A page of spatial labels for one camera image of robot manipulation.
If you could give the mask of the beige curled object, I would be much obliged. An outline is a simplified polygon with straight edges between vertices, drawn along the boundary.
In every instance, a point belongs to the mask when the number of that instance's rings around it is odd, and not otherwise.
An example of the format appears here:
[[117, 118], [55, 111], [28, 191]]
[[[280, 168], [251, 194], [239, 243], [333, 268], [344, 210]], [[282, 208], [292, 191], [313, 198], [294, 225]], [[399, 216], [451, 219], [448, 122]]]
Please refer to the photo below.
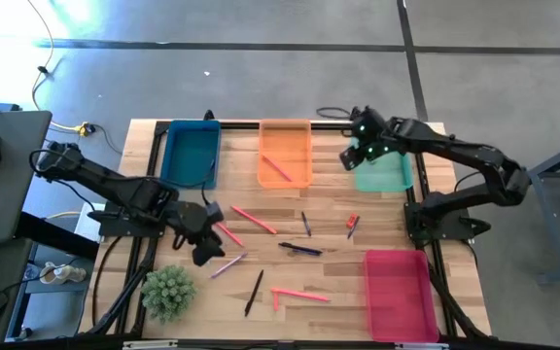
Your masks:
[[47, 262], [40, 272], [39, 281], [45, 285], [62, 285], [68, 282], [81, 283], [86, 277], [87, 272], [80, 267]]

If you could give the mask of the orange plastic bin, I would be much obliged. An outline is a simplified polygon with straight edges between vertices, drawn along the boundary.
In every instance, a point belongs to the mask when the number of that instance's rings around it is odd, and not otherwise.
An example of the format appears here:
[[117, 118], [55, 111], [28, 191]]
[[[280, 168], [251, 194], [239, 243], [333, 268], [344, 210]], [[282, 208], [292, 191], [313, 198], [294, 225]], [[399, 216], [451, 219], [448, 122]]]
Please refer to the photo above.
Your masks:
[[[306, 119], [262, 120], [257, 178], [266, 189], [303, 189], [312, 183], [311, 122]], [[267, 155], [293, 179], [285, 180], [264, 159]]]

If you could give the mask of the black aluminium table frame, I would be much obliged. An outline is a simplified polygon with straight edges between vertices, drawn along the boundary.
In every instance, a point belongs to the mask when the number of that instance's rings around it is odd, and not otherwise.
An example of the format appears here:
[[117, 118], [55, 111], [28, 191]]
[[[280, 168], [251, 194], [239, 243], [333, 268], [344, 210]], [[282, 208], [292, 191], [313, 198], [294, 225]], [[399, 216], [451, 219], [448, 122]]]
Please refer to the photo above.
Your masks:
[[[162, 324], [150, 319], [133, 299], [121, 332], [138, 331], [145, 338], [221, 340], [367, 340], [367, 304], [363, 259], [370, 249], [406, 250], [411, 244], [404, 229], [403, 205], [420, 199], [426, 188], [450, 191], [456, 181], [452, 163], [424, 156], [424, 171], [406, 192], [358, 192], [354, 176], [343, 169], [338, 155], [348, 142], [337, 122], [312, 124], [313, 180], [305, 189], [265, 189], [257, 179], [259, 125], [223, 122], [217, 188], [226, 227], [243, 242], [235, 244], [223, 232], [226, 255], [203, 267], [193, 265], [191, 249], [174, 250], [174, 235], [158, 242], [156, 266], [177, 264], [193, 277], [197, 294], [179, 321]], [[233, 211], [237, 206], [277, 230], [271, 234]], [[304, 212], [312, 236], [306, 234]], [[350, 239], [346, 222], [360, 216]], [[317, 249], [312, 256], [278, 246], [288, 242]], [[248, 256], [215, 279], [210, 276], [244, 252]], [[244, 309], [260, 271], [264, 275], [248, 317]], [[328, 297], [323, 302], [279, 295], [273, 309], [271, 288]]]

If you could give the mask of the pink pencil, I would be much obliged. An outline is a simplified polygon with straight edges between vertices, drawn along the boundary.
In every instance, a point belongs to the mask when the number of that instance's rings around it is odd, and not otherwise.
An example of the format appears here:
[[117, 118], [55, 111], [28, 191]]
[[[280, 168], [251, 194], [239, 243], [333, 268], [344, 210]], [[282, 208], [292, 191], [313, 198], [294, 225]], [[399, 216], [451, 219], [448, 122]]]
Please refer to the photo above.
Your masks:
[[230, 238], [235, 244], [237, 244], [240, 247], [244, 247], [243, 242], [241, 241], [240, 238], [238, 238], [234, 233], [232, 233], [230, 231], [230, 229], [228, 227], [226, 227], [224, 224], [222, 223], [216, 223], [215, 227], [219, 228], [228, 238]]
[[256, 217], [252, 216], [250, 213], [244, 211], [243, 209], [237, 207], [237, 206], [230, 206], [230, 208], [235, 211], [237, 214], [239, 214], [240, 216], [246, 218], [247, 220], [251, 221], [252, 223], [256, 224], [257, 226], [265, 229], [266, 231], [270, 232], [271, 234], [277, 234], [277, 230], [273, 227], [271, 227], [270, 225], [268, 225], [267, 223], [265, 223], [264, 221], [257, 219]]
[[272, 167], [274, 168], [285, 180], [287, 180], [288, 182], [292, 182], [293, 179], [291, 178], [291, 176], [284, 170], [282, 169], [278, 163], [276, 163], [273, 159], [271, 159], [270, 157], [268, 157], [267, 155], [262, 155], [262, 158]]
[[270, 291], [274, 294], [292, 296], [296, 298], [307, 298], [307, 299], [318, 300], [323, 302], [331, 301], [328, 297], [309, 294], [306, 292], [299, 292], [299, 291], [279, 289], [279, 288], [271, 288]]

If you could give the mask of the blue plastic bin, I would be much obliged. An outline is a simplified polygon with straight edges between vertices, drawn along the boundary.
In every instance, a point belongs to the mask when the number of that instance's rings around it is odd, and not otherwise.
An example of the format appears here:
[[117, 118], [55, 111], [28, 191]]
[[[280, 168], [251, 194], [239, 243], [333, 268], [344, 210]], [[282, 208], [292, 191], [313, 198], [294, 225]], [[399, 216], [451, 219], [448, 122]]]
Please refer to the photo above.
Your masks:
[[178, 188], [214, 190], [219, 170], [221, 124], [173, 121], [167, 132], [160, 179]]

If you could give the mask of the green artificial plant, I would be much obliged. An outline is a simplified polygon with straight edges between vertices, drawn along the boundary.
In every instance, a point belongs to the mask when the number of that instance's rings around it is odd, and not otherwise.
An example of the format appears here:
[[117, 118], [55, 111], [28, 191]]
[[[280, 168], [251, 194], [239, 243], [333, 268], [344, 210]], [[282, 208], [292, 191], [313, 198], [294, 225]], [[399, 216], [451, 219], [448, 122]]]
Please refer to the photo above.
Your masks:
[[142, 304], [152, 319], [171, 323], [188, 310], [196, 292], [188, 272], [182, 266], [169, 265], [146, 274], [141, 287]]

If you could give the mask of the dark grey side desk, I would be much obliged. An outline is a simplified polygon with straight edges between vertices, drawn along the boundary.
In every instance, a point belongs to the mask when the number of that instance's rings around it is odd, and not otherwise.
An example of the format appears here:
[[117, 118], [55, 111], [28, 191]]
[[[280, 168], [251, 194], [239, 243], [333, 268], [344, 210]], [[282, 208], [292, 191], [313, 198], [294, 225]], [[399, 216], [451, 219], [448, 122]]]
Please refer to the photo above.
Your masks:
[[33, 177], [28, 156], [43, 146], [51, 119], [49, 111], [0, 113], [0, 242], [15, 234]]

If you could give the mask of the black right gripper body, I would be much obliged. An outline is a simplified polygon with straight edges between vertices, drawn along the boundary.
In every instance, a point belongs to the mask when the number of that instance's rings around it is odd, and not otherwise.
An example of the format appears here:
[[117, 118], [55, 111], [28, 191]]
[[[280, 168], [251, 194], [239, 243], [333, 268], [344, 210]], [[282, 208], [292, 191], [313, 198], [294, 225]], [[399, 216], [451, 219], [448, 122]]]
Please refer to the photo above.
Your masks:
[[351, 171], [364, 161], [364, 153], [357, 145], [350, 145], [339, 154], [339, 159], [344, 169]]

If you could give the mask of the silver aluminium bar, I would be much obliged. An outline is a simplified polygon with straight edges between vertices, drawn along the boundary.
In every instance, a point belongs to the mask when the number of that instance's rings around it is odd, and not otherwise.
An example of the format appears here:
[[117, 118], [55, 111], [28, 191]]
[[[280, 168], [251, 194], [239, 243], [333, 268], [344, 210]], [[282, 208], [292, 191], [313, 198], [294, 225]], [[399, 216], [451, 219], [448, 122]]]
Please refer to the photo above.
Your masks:
[[122, 350], [170, 350], [177, 349], [178, 342], [174, 340], [135, 340], [122, 344]]
[[395, 343], [395, 350], [450, 350], [446, 343]]

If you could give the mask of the lilac pen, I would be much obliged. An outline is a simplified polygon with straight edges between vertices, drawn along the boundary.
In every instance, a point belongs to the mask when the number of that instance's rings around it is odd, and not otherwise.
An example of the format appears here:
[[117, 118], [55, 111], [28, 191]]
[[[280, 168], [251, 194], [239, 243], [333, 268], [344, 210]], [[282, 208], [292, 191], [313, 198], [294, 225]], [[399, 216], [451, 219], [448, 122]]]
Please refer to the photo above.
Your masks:
[[219, 277], [221, 274], [225, 273], [229, 268], [231, 268], [233, 265], [235, 265], [236, 263], [239, 263], [240, 261], [242, 261], [244, 258], [246, 258], [248, 256], [248, 252], [244, 252], [241, 255], [239, 255], [238, 257], [232, 259], [230, 262], [227, 262], [225, 265], [223, 265], [222, 267], [220, 267], [217, 271], [215, 271], [213, 274], [211, 274], [210, 278], [211, 279], [215, 279], [217, 277]]

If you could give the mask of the dark blue pen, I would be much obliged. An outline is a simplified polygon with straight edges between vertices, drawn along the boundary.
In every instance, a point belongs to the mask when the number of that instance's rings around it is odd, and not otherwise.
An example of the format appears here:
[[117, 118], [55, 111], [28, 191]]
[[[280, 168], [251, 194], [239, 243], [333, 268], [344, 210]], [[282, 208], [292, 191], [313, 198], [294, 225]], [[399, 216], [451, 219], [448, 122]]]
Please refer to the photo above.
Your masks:
[[283, 248], [287, 248], [287, 249], [291, 249], [294, 252], [299, 252], [299, 253], [308, 254], [308, 255], [312, 255], [312, 256], [321, 256], [323, 254], [323, 252], [320, 251], [320, 250], [307, 248], [307, 247], [302, 247], [302, 246], [294, 245], [294, 244], [291, 244], [291, 243], [288, 243], [288, 242], [278, 243], [278, 246], [283, 247]]

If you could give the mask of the long black pen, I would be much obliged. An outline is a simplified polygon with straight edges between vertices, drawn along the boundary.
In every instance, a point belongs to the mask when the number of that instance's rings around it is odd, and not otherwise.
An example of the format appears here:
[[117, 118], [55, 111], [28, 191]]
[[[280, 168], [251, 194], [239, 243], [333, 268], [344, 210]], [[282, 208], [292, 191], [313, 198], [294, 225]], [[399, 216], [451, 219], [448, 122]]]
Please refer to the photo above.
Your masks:
[[260, 273], [259, 273], [259, 275], [258, 275], [258, 277], [257, 277], [256, 283], [255, 283], [255, 286], [254, 286], [254, 288], [253, 288], [253, 290], [252, 290], [252, 293], [251, 293], [251, 295], [250, 295], [250, 298], [248, 299], [248, 301], [247, 301], [247, 303], [246, 303], [246, 306], [245, 306], [245, 309], [244, 309], [244, 316], [245, 316], [245, 317], [248, 317], [248, 315], [249, 315], [249, 313], [250, 313], [250, 311], [251, 311], [251, 308], [252, 308], [252, 306], [253, 306], [253, 304], [254, 304], [254, 302], [255, 302], [255, 299], [256, 299], [256, 297], [257, 297], [260, 284], [261, 284], [262, 279], [263, 279], [263, 275], [264, 275], [264, 269], [262, 269], [262, 270], [260, 271]]

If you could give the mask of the teal plastic bin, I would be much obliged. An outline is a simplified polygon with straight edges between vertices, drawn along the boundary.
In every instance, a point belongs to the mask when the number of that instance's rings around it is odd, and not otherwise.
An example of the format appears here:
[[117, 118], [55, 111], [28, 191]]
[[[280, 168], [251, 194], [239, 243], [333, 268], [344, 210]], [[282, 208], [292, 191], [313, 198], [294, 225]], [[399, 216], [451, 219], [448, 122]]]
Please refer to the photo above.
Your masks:
[[398, 152], [388, 153], [374, 160], [365, 159], [353, 173], [354, 188], [360, 192], [404, 192], [413, 184], [410, 157]]

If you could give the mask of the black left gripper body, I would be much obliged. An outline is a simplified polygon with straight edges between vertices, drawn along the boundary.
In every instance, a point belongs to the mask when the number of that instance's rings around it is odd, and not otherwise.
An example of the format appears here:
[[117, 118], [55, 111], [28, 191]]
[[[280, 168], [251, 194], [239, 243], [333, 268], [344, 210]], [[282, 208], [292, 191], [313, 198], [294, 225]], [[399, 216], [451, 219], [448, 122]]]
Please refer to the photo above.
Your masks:
[[195, 244], [192, 250], [192, 261], [196, 266], [203, 266], [213, 258], [222, 258], [226, 255], [222, 249], [223, 242], [220, 238], [205, 238]]

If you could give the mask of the pink plastic bin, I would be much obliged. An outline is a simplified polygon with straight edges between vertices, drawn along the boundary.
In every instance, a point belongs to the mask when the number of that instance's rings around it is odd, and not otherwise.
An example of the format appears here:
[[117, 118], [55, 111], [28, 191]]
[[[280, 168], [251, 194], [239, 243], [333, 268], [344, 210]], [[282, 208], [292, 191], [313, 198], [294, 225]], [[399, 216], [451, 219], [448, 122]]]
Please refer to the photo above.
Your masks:
[[417, 250], [368, 250], [364, 259], [367, 327], [377, 342], [439, 339], [427, 256]]

